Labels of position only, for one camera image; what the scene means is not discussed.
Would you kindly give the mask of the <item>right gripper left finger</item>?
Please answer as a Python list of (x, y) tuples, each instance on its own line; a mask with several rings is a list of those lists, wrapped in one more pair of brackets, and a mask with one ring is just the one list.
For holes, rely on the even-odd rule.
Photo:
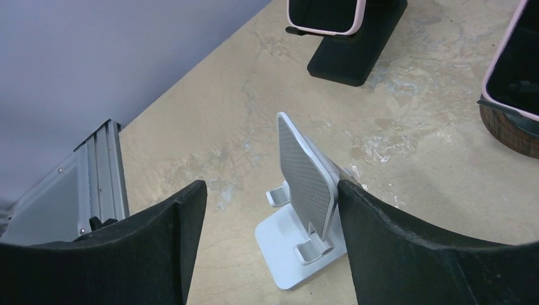
[(185, 304), (207, 207), (196, 180), (70, 241), (1, 245), (2, 304)]

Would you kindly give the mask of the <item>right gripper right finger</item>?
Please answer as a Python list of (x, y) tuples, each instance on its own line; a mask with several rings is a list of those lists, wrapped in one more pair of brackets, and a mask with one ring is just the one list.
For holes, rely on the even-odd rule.
[(360, 185), (338, 183), (359, 304), (537, 304), (538, 243), (506, 245), (435, 226)]

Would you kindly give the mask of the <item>silver phone stand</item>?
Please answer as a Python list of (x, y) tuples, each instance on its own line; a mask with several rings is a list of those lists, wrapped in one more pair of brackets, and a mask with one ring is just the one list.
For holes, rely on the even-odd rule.
[(277, 211), (255, 237), (275, 285), (295, 288), (347, 253), (338, 182), (353, 180), (301, 134), (285, 112), (276, 115), (282, 185), (266, 192)]

